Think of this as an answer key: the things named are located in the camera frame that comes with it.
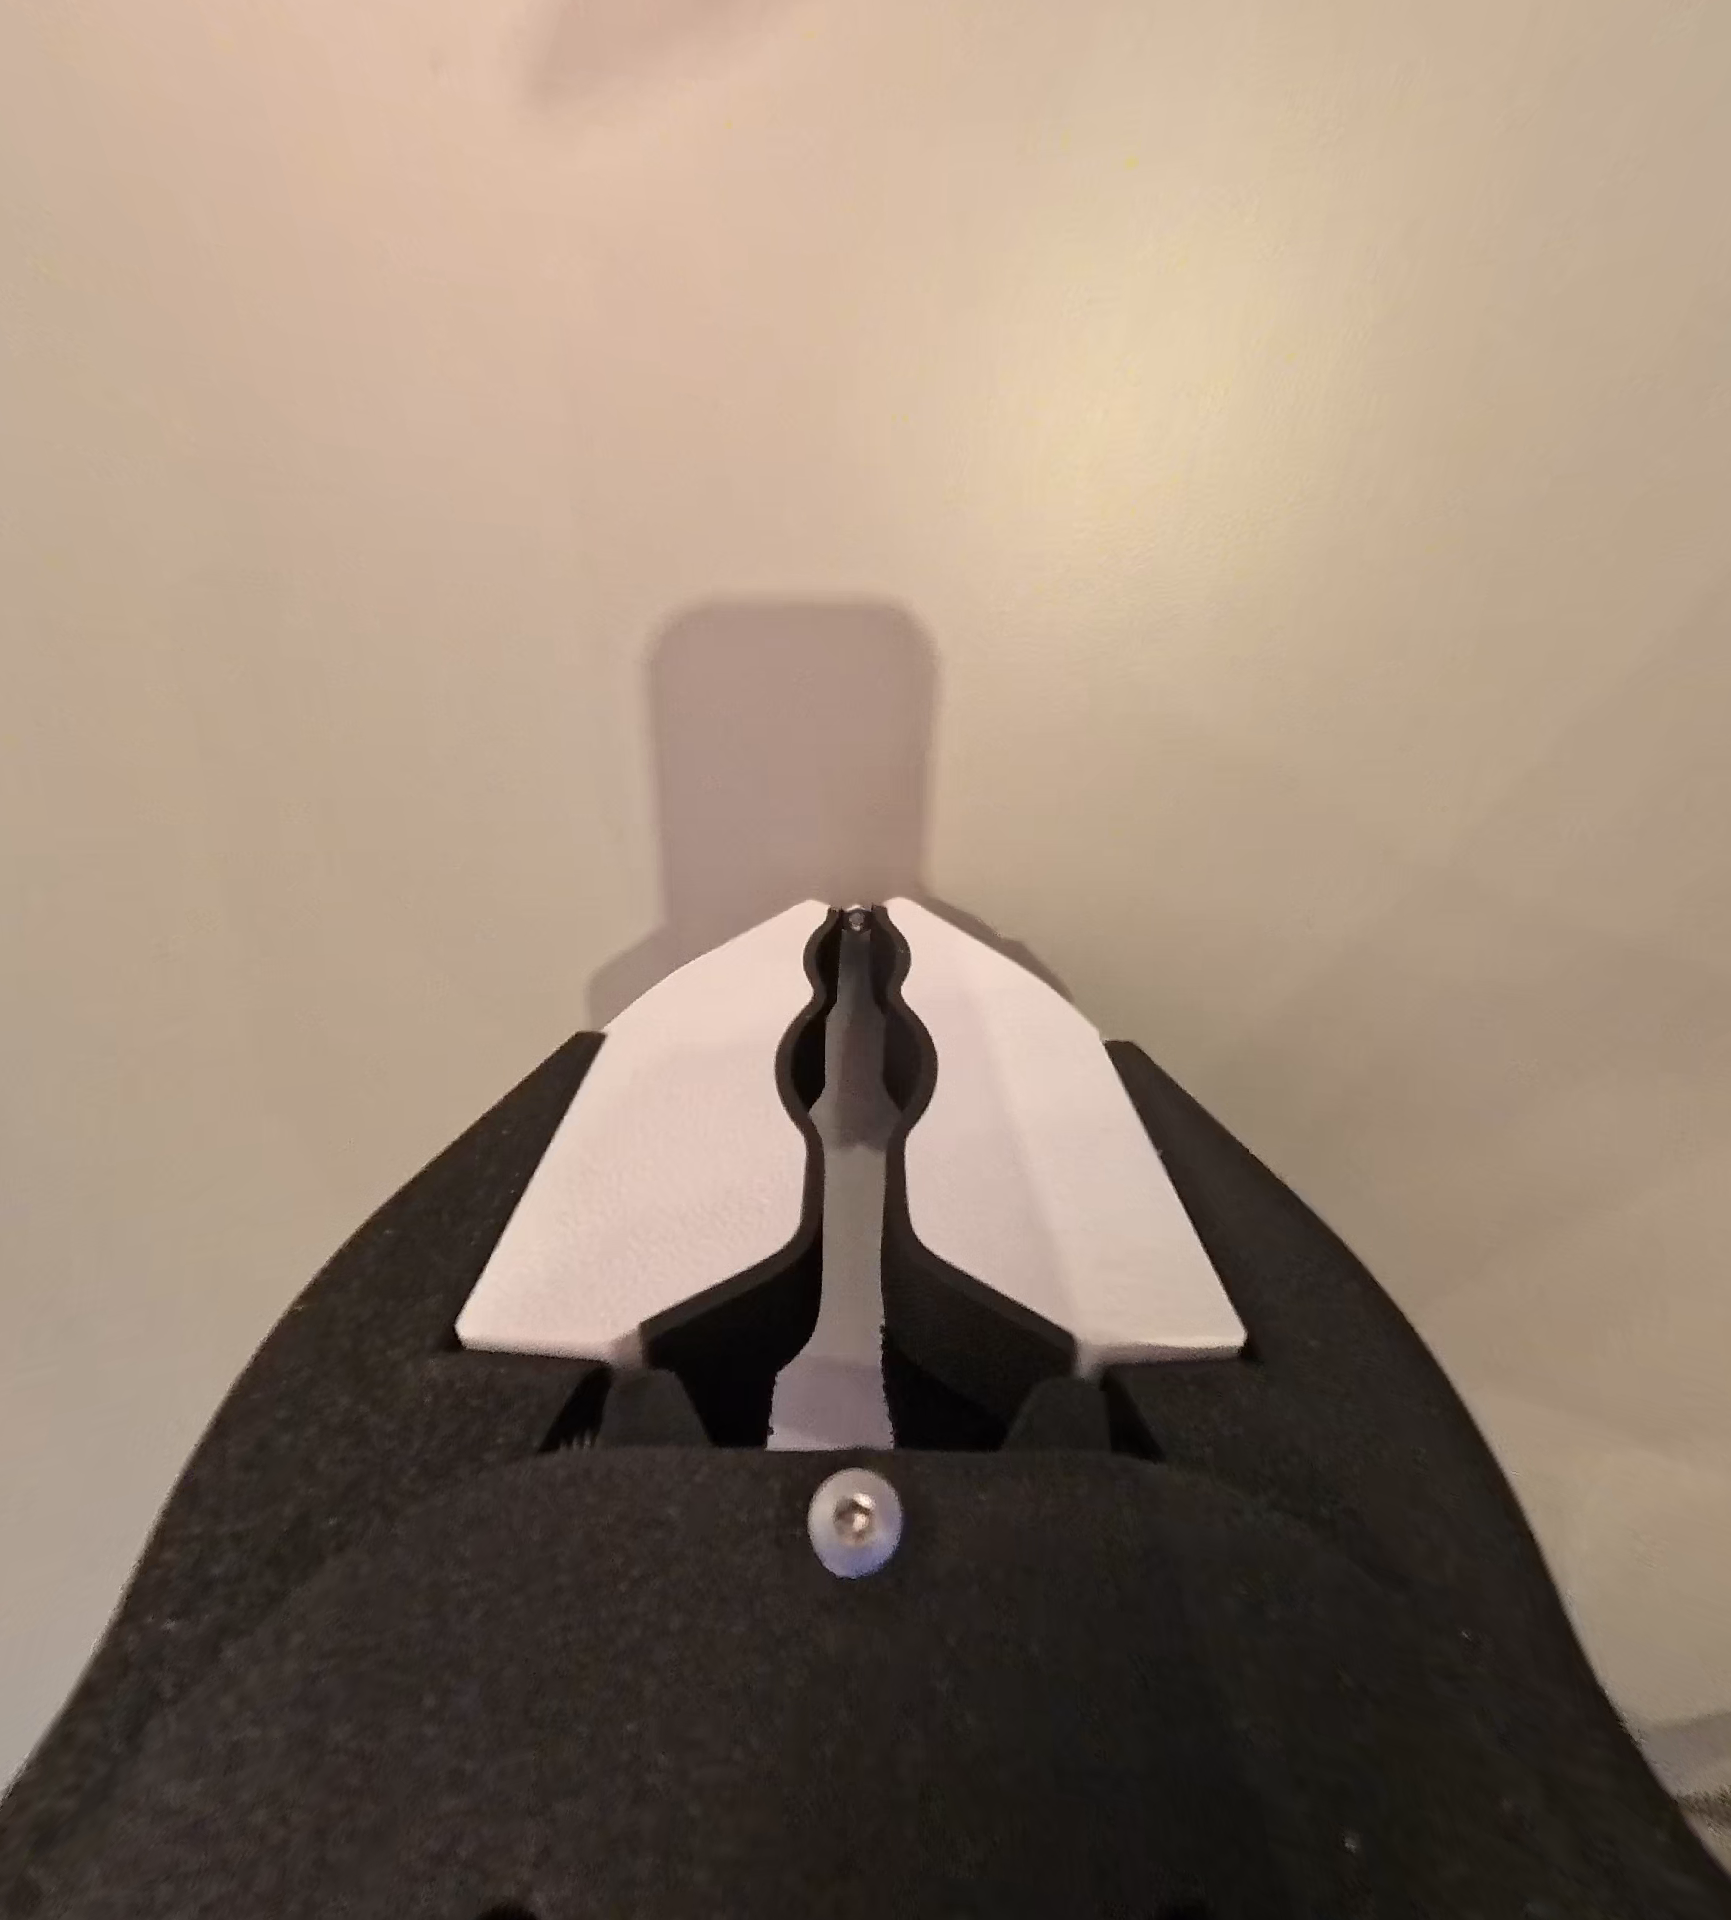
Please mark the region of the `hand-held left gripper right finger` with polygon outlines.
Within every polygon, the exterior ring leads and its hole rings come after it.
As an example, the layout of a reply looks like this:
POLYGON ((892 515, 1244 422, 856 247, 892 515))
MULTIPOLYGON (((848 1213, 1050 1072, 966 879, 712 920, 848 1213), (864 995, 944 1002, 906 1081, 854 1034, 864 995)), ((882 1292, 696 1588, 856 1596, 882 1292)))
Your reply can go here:
POLYGON ((942 1384, 1228 1360, 1248 1333, 1094 1020, 914 898, 874 913, 898 1127, 882 1294, 942 1384))

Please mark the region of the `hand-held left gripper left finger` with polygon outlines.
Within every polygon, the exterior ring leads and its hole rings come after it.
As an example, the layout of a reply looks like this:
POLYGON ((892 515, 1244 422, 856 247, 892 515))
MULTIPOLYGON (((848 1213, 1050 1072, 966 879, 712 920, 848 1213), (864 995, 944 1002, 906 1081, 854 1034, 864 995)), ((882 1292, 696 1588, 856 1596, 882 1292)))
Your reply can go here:
POLYGON ((462 1348, 676 1370, 656 1337, 786 1251, 814 1160, 788 1040, 822 1008, 832 932, 828 904, 796 901, 606 1023, 458 1313, 462 1348))

